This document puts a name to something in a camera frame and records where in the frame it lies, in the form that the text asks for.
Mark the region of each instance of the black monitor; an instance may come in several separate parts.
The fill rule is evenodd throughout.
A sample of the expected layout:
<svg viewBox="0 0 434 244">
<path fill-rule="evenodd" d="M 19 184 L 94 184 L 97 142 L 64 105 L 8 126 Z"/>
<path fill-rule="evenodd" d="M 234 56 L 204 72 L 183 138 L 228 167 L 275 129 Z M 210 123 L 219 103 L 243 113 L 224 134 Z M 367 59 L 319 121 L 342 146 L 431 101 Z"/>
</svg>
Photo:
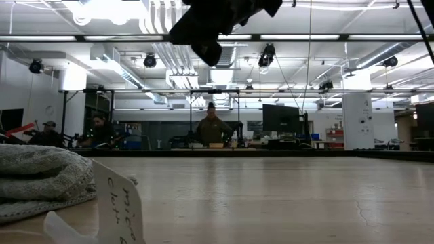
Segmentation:
<svg viewBox="0 0 434 244">
<path fill-rule="evenodd" d="M 434 103 L 416 105 L 418 114 L 418 128 L 434 131 Z"/>
<path fill-rule="evenodd" d="M 264 131 L 300 133 L 300 110 L 287 106 L 262 105 Z"/>
</svg>

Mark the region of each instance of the white wall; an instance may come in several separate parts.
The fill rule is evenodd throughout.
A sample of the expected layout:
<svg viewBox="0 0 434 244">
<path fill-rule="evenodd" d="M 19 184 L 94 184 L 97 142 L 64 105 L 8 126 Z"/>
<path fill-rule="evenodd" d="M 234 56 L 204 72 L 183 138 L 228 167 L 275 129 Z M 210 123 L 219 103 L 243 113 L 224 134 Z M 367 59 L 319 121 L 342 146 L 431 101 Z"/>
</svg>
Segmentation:
<svg viewBox="0 0 434 244">
<path fill-rule="evenodd" d="M 335 123 L 343 120 L 342 111 L 321 110 L 307 111 L 309 120 L 313 121 L 314 133 L 326 138 L 326 129 L 331 128 Z M 237 121 L 237 111 L 218 111 L 218 116 L 223 121 Z M 192 120 L 200 121 L 205 117 L 205 111 L 193 111 Z M 247 121 L 261 121 L 262 111 L 241 110 L 241 122 L 244 123 L 244 133 L 247 131 Z M 114 120 L 118 121 L 189 121 L 190 113 L 184 110 L 162 110 L 162 111 L 115 111 Z M 375 138 L 389 141 L 397 137 L 395 130 L 395 117 L 393 111 L 374 111 L 372 121 L 374 123 Z"/>
<path fill-rule="evenodd" d="M 58 80 L 32 74 L 27 66 L 9 59 L 5 52 L 0 52 L 0 64 L 0 110 L 24 109 L 22 125 L 36 119 L 41 127 L 52 120 L 60 131 L 62 100 L 59 100 Z"/>
</svg>

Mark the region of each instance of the white column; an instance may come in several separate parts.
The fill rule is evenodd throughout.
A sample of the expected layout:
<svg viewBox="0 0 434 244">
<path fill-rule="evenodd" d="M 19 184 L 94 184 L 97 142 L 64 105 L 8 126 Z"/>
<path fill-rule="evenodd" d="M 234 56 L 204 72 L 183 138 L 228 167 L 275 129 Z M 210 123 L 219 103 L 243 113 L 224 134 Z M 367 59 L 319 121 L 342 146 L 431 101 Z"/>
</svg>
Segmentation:
<svg viewBox="0 0 434 244">
<path fill-rule="evenodd" d="M 371 89 L 370 74 L 367 70 L 356 71 L 353 77 L 342 81 L 344 89 Z M 372 123 L 371 94 L 344 94 L 345 150 L 374 148 L 374 124 Z"/>
<path fill-rule="evenodd" d="M 70 64 L 67 70 L 60 71 L 59 81 L 60 89 L 70 91 L 66 103 L 66 117 L 65 117 L 65 134 L 73 136 L 75 133 L 82 134 L 84 128 L 84 113 L 85 113 L 85 94 L 75 94 L 74 90 L 83 90 L 86 88 L 87 72 L 85 69 Z M 63 104 L 63 95 L 61 94 L 60 100 Z"/>
</svg>

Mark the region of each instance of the laboratory room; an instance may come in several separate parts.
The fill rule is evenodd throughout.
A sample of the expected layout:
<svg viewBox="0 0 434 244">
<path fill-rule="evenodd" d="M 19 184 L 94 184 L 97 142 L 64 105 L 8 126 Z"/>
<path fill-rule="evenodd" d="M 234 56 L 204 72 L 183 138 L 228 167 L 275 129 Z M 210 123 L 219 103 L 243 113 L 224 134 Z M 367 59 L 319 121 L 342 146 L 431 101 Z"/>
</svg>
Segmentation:
<svg viewBox="0 0 434 244">
<path fill-rule="evenodd" d="M 428 0 L 0 1 L 0 239 L 432 243 Z"/>
</svg>

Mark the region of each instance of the ceiling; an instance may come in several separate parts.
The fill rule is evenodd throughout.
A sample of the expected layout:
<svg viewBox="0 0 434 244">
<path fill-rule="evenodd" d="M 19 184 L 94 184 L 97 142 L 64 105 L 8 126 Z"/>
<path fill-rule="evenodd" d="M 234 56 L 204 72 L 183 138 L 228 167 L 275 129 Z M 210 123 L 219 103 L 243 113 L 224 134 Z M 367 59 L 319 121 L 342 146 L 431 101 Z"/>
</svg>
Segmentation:
<svg viewBox="0 0 434 244">
<path fill-rule="evenodd" d="M 420 5 L 419 1 L 413 1 L 414 4 Z M 123 9 L 114 9 L 115 13 L 130 16 L 130 20 L 124 25 L 115 25 L 110 20 L 92 19 L 85 25 L 79 26 L 74 23 L 73 13 L 68 10 L 62 2 L 59 1 L 21 1 L 15 4 L 7 1 L 0 1 L 0 34 L 141 34 L 139 20 L 141 18 L 140 6 L 141 1 L 129 1 L 129 5 Z M 257 13 L 249 19 L 245 27 L 238 28 L 237 33 L 415 33 L 416 23 L 405 4 L 401 4 L 398 9 L 388 7 L 386 9 L 375 10 L 349 10 L 349 7 L 384 7 L 393 6 L 395 0 L 297 0 L 297 7 L 290 7 L 292 1 L 286 1 L 284 6 L 278 11 L 274 18 L 267 15 L 266 12 Z M 175 3 L 171 2 L 172 15 L 175 12 Z M 334 7 L 340 10 L 320 10 L 309 9 L 312 4 L 314 7 Z M 427 15 L 423 8 L 416 9 L 422 22 L 427 22 Z M 312 84 L 315 89 L 321 80 L 315 80 L 320 74 L 324 73 L 334 64 L 349 60 L 356 60 L 371 53 L 375 49 L 384 45 L 384 43 L 360 42 L 360 43 L 274 43 L 277 52 L 275 59 L 269 68 L 268 73 L 260 75 L 257 66 L 258 55 L 263 51 L 266 43 L 248 42 L 243 43 L 243 47 L 238 47 L 236 52 L 236 71 L 233 74 L 232 83 L 228 88 L 236 87 L 244 89 L 247 79 L 251 78 L 254 89 L 285 89 L 286 82 L 293 89 L 304 89 L 306 84 Z M 19 43 L 14 44 L 11 49 L 21 49 L 17 56 L 22 59 L 28 57 L 25 53 L 41 51 L 58 51 L 74 57 L 89 71 L 88 83 L 99 83 L 107 88 L 125 89 L 125 81 L 111 70 L 95 69 L 95 60 L 90 58 L 91 43 Z M 105 43 L 107 50 L 117 49 L 122 57 L 122 65 L 129 68 L 142 82 L 153 89 L 169 89 L 165 82 L 166 70 L 163 62 L 157 55 L 157 66 L 155 68 L 145 68 L 143 58 L 146 53 L 155 52 L 152 43 Z M 406 49 L 396 55 L 399 64 L 396 68 L 389 69 L 385 75 L 384 67 L 371 67 L 371 82 L 373 87 L 384 87 L 386 82 L 393 82 L 400 79 L 413 77 L 415 74 L 434 68 L 433 63 L 427 56 L 428 52 L 423 43 L 418 43 L 409 49 Z M 199 75 L 199 84 L 206 85 L 212 81 L 209 76 L 210 68 L 204 64 L 192 51 L 190 51 L 191 60 L 195 71 Z M 55 69 L 63 69 L 63 63 L 53 63 Z M 340 88 L 342 76 L 336 73 L 331 77 L 334 87 Z M 433 83 L 433 75 L 427 75 L 421 79 L 415 79 L 409 83 L 404 83 L 400 89 L 412 89 L 421 85 Z"/>
</svg>

